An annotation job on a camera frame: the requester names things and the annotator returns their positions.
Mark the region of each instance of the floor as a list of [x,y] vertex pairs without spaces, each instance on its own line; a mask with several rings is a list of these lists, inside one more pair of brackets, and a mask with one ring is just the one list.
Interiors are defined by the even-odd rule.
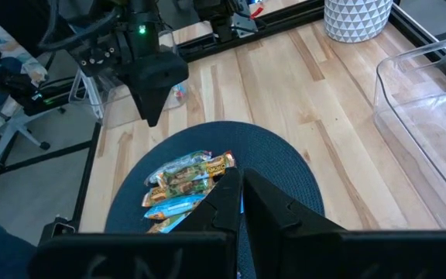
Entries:
[[[175,29],[197,21],[190,0],[180,0],[181,12],[170,1],[160,2],[161,15]],[[402,0],[402,8],[436,37],[446,36],[446,0]],[[74,75],[76,66],[60,52],[50,70],[51,78]],[[19,137],[7,164],[87,141],[94,119],[78,105],[67,105],[61,115],[50,112],[29,125],[33,135],[51,144],[42,151]],[[0,224],[10,233],[37,244],[43,226],[56,215],[71,217],[80,186],[87,150],[24,167],[0,177]]]

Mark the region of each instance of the round mat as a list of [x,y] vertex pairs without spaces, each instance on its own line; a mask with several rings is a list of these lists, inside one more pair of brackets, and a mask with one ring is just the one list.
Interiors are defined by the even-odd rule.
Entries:
[[[165,139],[133,167],[109,211],[105,232],[144,233],[152,222],[144,219],[148,208],[140,206],[149,190],[143,182],[156,168],[196,150],[214,156],[231,150],[237,168],[253,168],[302,204],[324,215],[321,193],[302,156],[284,139],[258,126],[242,122],[209,122],[185,129]],[[244,278],[254,273],[245,219],[238,240],[238,268]]]

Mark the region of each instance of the green led light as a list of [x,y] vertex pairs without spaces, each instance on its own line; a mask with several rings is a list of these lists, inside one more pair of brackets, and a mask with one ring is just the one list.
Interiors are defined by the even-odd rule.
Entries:
[[146,34],[146,26],[139,26],[139,34],[141,35]]

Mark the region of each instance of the white patterned vase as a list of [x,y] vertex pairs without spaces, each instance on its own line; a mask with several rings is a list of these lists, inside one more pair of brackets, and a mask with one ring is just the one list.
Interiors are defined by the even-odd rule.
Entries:
[[343,43],[369,40],[385,27],[392,3],[393,0],[326,0],[326,33]]

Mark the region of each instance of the chair wheel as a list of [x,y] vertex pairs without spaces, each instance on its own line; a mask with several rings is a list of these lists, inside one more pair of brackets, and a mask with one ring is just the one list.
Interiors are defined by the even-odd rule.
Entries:
[[51,147],[51,145],[48,144],[47,142],[42,142],[39,147],[42,150],[48,150]]

